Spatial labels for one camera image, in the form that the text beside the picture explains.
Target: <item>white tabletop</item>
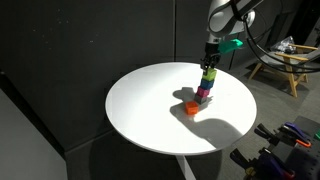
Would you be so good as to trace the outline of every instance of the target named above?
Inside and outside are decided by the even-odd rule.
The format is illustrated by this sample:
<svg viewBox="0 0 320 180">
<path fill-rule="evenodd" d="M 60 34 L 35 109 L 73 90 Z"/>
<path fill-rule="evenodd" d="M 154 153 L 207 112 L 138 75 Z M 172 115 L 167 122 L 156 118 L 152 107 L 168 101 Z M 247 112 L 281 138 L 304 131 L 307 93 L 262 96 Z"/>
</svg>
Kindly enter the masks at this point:
<svg viewBox="0 0 320 180">
<path fill-rule="evenodd" d="M 245 85 L 217 70 L 207 103 L 194 117 L 184 102 L 200 86 L 199 64 L 162 63 L 135 70 L 110 89 L 106 113 L 126 139 L 148 150 L 197 155 L 230 146 L 246 134 L 256 118 L 256 103 Z"/>
</svg>

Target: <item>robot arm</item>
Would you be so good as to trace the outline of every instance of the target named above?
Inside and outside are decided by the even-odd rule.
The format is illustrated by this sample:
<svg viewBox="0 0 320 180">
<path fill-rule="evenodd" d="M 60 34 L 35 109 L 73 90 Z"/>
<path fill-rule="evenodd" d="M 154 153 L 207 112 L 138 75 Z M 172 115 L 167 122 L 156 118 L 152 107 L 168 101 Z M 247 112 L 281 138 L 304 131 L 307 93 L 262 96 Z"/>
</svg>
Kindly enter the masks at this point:
<svg viewBox="0 0 320 180">
<path fill-rule="evenodd" d="M 252 10 L 263 0 L 213 0 L 209 10 L 208 28 L 209 40 L 206 43 L 205 58 L 201 68 L 207 74 L 208 68 L 214 68 L 220 60 L 218 51 L 221 38 L 244 30 L 243 16 L 251 26 L 255 13 Z"/>
</svg>

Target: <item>stacked blocks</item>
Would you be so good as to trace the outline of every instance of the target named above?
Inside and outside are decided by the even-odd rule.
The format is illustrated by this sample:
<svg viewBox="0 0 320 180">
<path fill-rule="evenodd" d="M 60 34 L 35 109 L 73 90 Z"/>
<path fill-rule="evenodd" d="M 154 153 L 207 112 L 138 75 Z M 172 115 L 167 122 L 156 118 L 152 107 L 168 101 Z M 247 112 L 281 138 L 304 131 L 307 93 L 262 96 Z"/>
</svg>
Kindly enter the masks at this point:
<svg viewBox="0 0 320 180">
<path fill-rule="evenodd" d="M 195 115 L 199 111 L 198 104 L 195 101 L 189 101 L 186 103 L 186 113 L 188 115 Z"/>
<path fill-rule="evenodd" d="M 207 97 L 210 93 L 210 89 L 213 87 L 214 79 L 217 75 L 217 70 L 209 68 L 207 74 L 202 76 L 200 86 L 194 97 L 194 100 L 198 104 L 203 104 L 207 101 Z"/>
</svg>

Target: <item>purple block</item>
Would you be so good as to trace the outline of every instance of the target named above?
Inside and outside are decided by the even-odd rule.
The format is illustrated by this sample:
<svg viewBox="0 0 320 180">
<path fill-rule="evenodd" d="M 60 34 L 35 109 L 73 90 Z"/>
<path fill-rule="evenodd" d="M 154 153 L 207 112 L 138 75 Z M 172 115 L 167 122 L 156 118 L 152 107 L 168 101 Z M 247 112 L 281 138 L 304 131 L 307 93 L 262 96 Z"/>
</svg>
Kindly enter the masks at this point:
<svg viewBox="0 0 320 180">
<path fill-rule="evenodd" d="M 200 96 L 200 97 L 207 97 L 210 93 L 210 89 L 202 89 L 200 86 L 198 87 L 198 91 L 197 91 L 197 94 Z"/>
</svg>

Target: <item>blue block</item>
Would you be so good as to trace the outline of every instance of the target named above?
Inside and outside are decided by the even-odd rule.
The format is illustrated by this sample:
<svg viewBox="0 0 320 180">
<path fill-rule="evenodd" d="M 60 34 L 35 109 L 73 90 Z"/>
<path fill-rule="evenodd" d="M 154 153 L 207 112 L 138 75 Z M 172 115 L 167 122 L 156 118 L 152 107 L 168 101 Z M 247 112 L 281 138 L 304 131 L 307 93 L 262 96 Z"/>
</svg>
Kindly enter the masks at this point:
<svg viewBox="0 0 320 180">
<path fill-rule="evenodd" d="M 214 83 L 214 80 L 207 81 L 205 79 L 201 79 L 200 87 L 202 89 L 208 90 L 208 89 L 211 89 L 213 87 L 213 83 Z"/>
</svg>

